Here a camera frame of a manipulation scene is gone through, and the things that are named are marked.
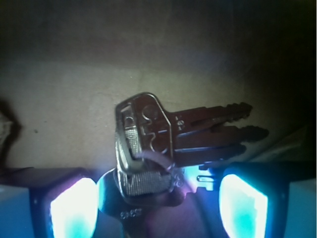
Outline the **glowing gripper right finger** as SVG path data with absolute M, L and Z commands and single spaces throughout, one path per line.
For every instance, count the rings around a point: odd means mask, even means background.
M 213 185 L 203 196 L 212 238 L 314 238 L 317 235 L 317 165 L 236 162 L 201 166 Z

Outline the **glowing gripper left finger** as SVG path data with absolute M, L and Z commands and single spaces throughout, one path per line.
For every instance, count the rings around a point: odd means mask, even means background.
M 2 238 L 90 238 L 98 190 L 84 168 L 0 171 Z

